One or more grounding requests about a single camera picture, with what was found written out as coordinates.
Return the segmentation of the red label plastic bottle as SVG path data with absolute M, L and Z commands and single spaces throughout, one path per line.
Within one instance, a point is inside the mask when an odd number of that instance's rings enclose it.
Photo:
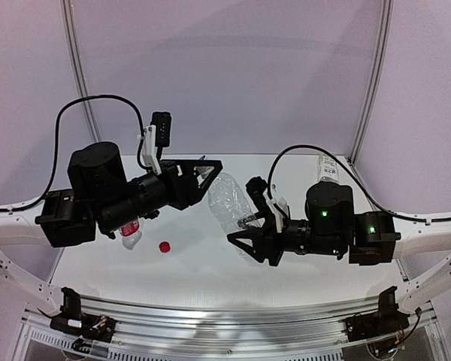
M 120 235 L 124 248 L 133 250 L 143 235 L 139 220 L 134 220 L 120 228 Z

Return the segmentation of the white label bottle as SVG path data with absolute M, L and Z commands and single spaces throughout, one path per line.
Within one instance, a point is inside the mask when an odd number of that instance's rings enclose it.
M 317 180 L 319 182 L 339 183 L 337 162 L 330 156 L 321 153 L 318 158 Z

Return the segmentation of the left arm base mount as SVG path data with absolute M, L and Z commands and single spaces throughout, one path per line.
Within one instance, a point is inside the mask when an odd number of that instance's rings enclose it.
M 50 328 L 76 339 L 71 349 L 90 353 L 94 341 L 110 344 L 117 321 L 107 315 L 94 315 L 82 311 L 80 295 L 68 287 L 61 289 L 63 300 L 59 314 L 50 317 Z

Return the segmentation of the red bottle cap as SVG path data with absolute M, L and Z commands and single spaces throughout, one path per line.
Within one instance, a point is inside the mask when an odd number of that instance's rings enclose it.
M 171 245 L 167 241 L 163 241 L 159 244 L 159 250 L 161 253 L 168 253 L 171 250 Z

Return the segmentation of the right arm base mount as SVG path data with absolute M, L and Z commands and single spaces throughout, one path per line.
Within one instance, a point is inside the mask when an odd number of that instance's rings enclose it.
M 397 286 L 392 286 L 378 296 L 377 310 L 368 314 L 355 314 L 344 320 L 349 342 L 361 341 L 401 332 L 396 345 L 404 343 L 419 325 L 422 309 L 420 286 L 407 288 L 396 299 Z

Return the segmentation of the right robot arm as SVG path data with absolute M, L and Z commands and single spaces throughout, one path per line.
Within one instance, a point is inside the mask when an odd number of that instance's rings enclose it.
M 285 252 L 348 257 L 351 264 L 373 266 L 415 253 L 448 251 L 437 265 L 399 286 L 384 290 L 381 311 L 413 314 L 425 302 L 451 289 L 451 214 L 410 216 L 377 209 L 357 214 L 349 186 L 321 181 L 306 193 L 303 220 L 290 217 L 284 201 L 269 196 L 261 178 L 247 184 L 247 193 L 263 220 L 228 234 L 229 243 L 259 263 L 279 264 Z

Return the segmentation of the clear crushed plastic bottle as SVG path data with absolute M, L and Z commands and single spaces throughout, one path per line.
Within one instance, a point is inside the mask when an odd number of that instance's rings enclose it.
M 211 184 L 207 200 L 225 235 L 261 226 L 238 182 L 224 171 Z

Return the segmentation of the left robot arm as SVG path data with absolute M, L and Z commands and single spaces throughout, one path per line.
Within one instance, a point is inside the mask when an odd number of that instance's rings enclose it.
M 94 241 L 97 233 L 113 239 L 116 231 L 130 223 L 157 218 L 163 207 L 182 211 L 199 203 L 221 171 L 219 160 L 167 159 L 155 161 L 150 172 L 127 180 L 116 144 L 89 145 L 71 155 L 70 188 L 50 191 L 30 208 L 9 205 L 0 210 L 0 247 L 73 247 Z M 48 317 L 82 318 L 75 291 L 44 283 L 1 251 L 0 286 L 17 288 Z

